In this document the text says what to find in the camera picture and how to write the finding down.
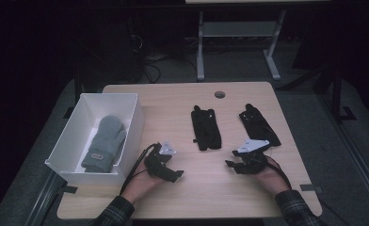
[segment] metal leg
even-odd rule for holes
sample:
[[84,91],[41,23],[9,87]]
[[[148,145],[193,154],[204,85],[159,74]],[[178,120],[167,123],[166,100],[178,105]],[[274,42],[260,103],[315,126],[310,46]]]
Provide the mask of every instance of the metal leg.
[[334,119],[339,123],[342,123],[342,121],[353,121],[356,119],[355,115],[352,113],[351,109],[348,106],[343,106],[345,115],[341,115],[340,113],[341,81],[342,81],[342,76],[340,75],[340,72],[337,69],[333,75],[333,87],[332,87],[332,95],[331,95],[331,113],[333,114]]
[[204,60],[202,58],[202,11],[200,12],[199,22],[199,51],[197,52],[197,82],[203,82],[204,77]]
[[47,210],[53,204],[55,196],[60,188],[66,184],[66,181],[55,172],[50,171],[43,188],[40,190],[38,198],[34,204],[31,213],[26,220],[26,226],[41,225],[46,218]]
[[73,83],[75,86],[75,104],[78,103],[79,98],[81,97],[82,93],[82,81],[81,81],[81,73],[80,69],[76,70],[75,78],[73,79]]
[[276,22],[275,29],[272,35],[272,43],[270,44],[268,49],[264,50],[264,56],[266,59],[267,66],[269,67],[270,73],[272,74],[273,80],[281,80],[281,76],[279,75],[278,68],[276,67],[275,61],[273,60],[273,52],[276,47],[276,43],[278,42],[279,34],[281,33],[281,26],[284,21],[286,10],[282,10],[279,18]]

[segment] hand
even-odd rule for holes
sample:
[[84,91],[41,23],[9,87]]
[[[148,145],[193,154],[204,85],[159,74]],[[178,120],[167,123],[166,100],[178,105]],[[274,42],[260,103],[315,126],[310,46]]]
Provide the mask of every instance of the hand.
[[[267,156],[266,158],[270,164],[278,169],[281,168],[271,157]],[[290,187],[285,183],[284,179],[270,167],[265,167],[264,170],[257,174],[251,174],[251,177],[255,178],[261,186],[273,196],[276,196],[282,191],[290,190]]]
[[131,182],[129,182],[128,186],[121,194],[121,196],[131,204],[135,204],[146,193],[165,182],[161,178],[151,177],[149,175],[149,173],[146,171],[146,166],[144,165],[144,159],[138,165],[134,175],[135,177],[132,178]]

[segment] gray mitten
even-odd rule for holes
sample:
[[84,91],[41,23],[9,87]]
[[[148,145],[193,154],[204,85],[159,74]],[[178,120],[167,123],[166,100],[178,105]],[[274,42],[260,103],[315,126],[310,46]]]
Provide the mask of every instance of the gray mitten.
[[81,166],[85,172],[109,172],[113,160],[121,152],[126,131],[116,116],[106,116],[100,121],[97,134],[91,141]]

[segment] white box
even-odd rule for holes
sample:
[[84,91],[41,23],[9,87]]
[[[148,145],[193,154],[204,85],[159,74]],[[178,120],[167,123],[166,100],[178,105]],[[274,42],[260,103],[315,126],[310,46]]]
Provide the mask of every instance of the white box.
[[[127,132],[122,152],[109,173],[85,172],[82,160],[107,115],[119,117]],[[83,93],[45,164],[72,185],[122,185],[137,160],[143,125],[136,93]]]

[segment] plaid shirt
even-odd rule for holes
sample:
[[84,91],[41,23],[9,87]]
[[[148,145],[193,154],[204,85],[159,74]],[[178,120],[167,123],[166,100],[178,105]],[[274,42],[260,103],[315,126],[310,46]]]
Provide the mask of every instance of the plaid shirt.
[[[276,197],[276,203],[291,226],[327,225],[315,216],[296,190],[283,191]],[[135,211],[134,206],[121,196],[117,196],[90,225],[124,226]]]
[[288,190],[275,197],[284,219],[291,226],[327,225],[315,216],[297,190]]
[[117,196],[89,225],[123,226],[134,213],[135,207],[121,196]]

